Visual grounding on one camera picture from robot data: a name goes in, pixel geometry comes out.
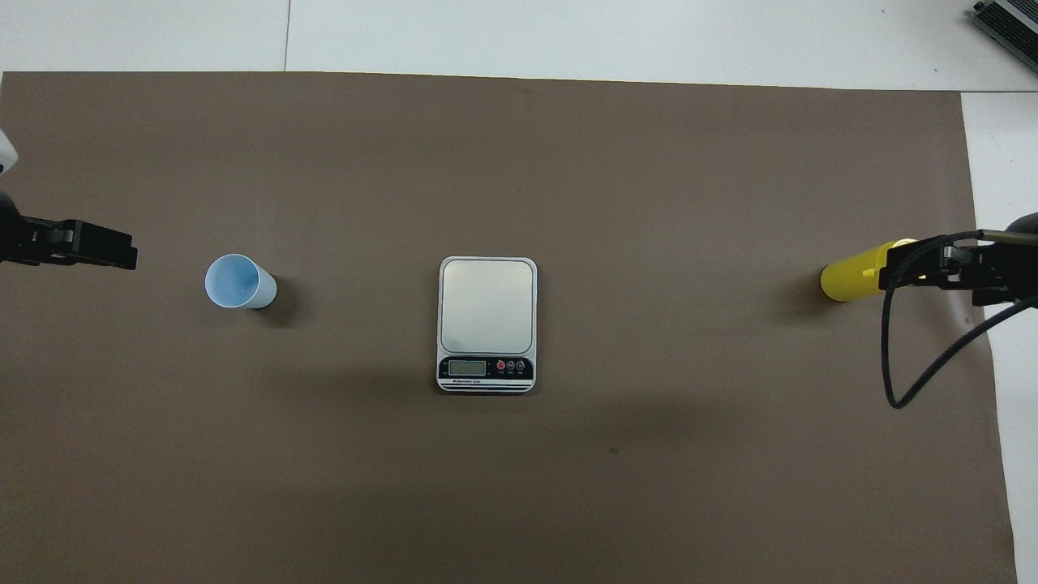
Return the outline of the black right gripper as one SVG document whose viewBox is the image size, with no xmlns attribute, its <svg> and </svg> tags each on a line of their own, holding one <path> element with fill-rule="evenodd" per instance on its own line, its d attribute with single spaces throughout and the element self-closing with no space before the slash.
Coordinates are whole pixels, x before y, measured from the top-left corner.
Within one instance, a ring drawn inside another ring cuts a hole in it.
<svg viewBox="0 0 1038 584">
<path fill-rule="evenodd" d="M 890 243 L 879 252 L 879 289 L 945 284 L 945 290 L 971 291 L 976 307 L 1011 303 L 1011 291 L 1015 300 L 1023 302 L 1037 295 L 1037 212 L 1011 222 L 1007 232 L 1026 240 L 1010 247 L 1007 281 L 998 244 L 948 246 L 941 235 Z"/>
</svg>

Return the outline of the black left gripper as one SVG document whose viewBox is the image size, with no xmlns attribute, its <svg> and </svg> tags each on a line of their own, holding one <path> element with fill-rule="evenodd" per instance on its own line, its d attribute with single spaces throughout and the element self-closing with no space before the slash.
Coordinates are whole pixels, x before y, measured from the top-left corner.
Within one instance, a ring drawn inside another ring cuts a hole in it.
<svg viewBox="0 0 1038 584">
<path fill-rule="evenodd" d="M 69 256 L 75 242 L 75 258 Z M 133 237 L 120 230 L 81 221 L 47 221 L 16 208 L 12 198 L 1 191 L 1 262 L 26 265 L 22 245 L 28 243 L 28 263 L 72 266 L 100 265 L 136 270 L 139 251 Z"/>
</svg>

